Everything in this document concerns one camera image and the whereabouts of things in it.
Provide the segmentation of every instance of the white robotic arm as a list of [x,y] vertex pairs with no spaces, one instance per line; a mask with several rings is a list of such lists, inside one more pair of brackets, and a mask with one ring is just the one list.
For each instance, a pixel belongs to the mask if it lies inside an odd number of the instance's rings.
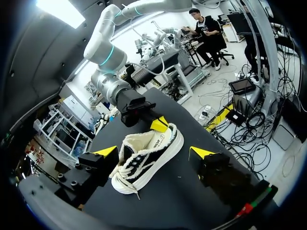
[[110,42],[115,26],[136,16],[158,11],[185,12],[191,7],[191,0],[139,0],[126,6],[122,11],[113,4],[102,11],[85,48],[84,57],[98,64],[92,82],[108,101],[116,105],[117,94],[122,89],[130,88],[128,83],[114,76],[127,62],[127,54]]

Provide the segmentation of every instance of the shoe sole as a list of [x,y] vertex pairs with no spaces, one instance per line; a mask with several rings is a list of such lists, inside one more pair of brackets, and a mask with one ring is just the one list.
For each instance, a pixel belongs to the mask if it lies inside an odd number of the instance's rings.
[[[167,148],[167,150],[161,155],[161,157],[155,162],[152,167],[147,170],[137,181],[135,181],[133,186],[136,188],[137,191],[141,190],[147,183],[152,179],[153,175],[162,168],[167,162],[169,162],[174,156],[176,156],[179,151],[181,150],[184,144],[183,135],[177,129],[177,137],[173,141],[173,143]],[[120,183],[116,182],[115,180],[111,180],[112,186],[115,190],[122,194],[132,194],[131,191],[124,188]]]

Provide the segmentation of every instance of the white shoelace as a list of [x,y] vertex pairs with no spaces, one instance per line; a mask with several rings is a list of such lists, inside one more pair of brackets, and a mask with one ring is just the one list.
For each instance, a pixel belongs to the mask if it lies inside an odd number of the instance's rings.
[[113,172],[110,174],[110,178],[115,178],[117,182],[119,182],[123,187],[125,187],[127,190],[133,192],[136,194],[138,199],[140,200],[140,196],[136,188],[131,184],[129,181],[126,180],[129,173],[131,173],[131,170],[133,167],[125,169],[123,166],[116,166]]

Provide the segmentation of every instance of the man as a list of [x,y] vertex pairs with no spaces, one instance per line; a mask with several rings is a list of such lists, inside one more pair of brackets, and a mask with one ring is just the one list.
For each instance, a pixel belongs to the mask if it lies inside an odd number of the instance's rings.
[[187,27],[183,27],[184,30],[190,31],[195,35],[202,35],[203,45],[197,48],[197,53],[200,54],[202,59],[206,62],[205,68],[209,67],[212,62],[207,53],[210,53],[214,63],[215,70],[221,69],[221,62],[217,55],[223,47],[226,46],[225,40],[222,35],[220,25],[217,21],[213,20],[211,16],[207,16],[206,19],[202,17],[201,12],[198,9],[191,9],[189,14],[198,20],[196,29],[192,30]]

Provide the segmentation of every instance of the sneaker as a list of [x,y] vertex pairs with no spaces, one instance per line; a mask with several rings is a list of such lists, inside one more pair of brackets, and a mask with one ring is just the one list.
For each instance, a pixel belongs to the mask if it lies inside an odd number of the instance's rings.
[[222,63],[220,62],[218,65],[215,65],[215,70],[219,71],[221,69]]
[[181,150],[183,136],[174,124],[165,133],[150,131],[127,135],[119,152],[119,163],[110,174],[112,186],[122,194],[142,189],[153,175]]
[[212,65],[212,61],[206,63],[206,64],[203,66],[203,68],[208,68],[208,67],[210,67],[211,65]]

